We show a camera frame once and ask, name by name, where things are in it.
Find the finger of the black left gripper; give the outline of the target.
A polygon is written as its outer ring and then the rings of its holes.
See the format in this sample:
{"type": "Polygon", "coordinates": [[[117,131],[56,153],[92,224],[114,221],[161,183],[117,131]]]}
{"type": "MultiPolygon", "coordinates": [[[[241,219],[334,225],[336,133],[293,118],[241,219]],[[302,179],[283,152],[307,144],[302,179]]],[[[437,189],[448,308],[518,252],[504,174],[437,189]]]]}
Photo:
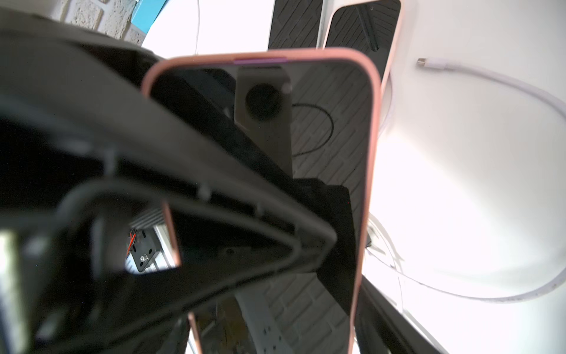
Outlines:
{"type": "Polygon", "coordinates": [[[1,10],[1,351],[179,353],[190,311],[336,243],[324,202],[134,45],[1,10]]]}

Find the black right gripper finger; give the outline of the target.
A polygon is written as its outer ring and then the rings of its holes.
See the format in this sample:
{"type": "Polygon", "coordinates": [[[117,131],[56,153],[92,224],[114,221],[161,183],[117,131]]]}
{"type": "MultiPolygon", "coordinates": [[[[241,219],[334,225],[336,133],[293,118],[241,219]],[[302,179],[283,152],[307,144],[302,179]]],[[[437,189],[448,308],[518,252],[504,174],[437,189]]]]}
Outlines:
{"type": "Polygon", "coordinates": [[[361,353],[440,352],[361,274],[355,290],[355,337],[361,353]]]}

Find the phone with black case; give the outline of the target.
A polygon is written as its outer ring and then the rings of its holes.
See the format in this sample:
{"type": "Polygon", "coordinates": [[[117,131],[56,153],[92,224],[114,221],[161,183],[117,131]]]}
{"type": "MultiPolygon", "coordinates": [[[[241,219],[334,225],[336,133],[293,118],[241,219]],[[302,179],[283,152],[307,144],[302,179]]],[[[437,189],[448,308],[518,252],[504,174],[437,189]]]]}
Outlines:
{"type": "Polygon", "coordinates": [[[220,286],[190,312],[202,353],[350,353],[362,283],[380,75],[347,48],[179,57],[145,97],[219,172],[167,202],[190,274],[220,286]]]}

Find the phone with pink case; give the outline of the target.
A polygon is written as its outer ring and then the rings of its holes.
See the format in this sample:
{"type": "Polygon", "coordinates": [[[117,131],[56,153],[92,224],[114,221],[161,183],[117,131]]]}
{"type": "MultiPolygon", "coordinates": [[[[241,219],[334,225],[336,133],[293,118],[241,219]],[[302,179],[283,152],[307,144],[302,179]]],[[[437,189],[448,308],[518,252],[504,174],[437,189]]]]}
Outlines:
{"type": "Polygon", "coordinates": [[[385,83],[401,10],[400,1],[345,4],[334,11],[323,47],[344,47],[363,53],[374,63],[385,83]]]}

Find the phone with light green case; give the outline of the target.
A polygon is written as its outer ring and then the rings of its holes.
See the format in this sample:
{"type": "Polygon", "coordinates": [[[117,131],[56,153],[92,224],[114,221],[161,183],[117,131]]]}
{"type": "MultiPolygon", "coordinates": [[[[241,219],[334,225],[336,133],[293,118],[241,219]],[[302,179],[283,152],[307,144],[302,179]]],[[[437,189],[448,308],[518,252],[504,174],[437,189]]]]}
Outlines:
{"type": "Polygon", "coordinates": [[[276,0],[268,49],[315,48],[322,0],[276,0]]]}

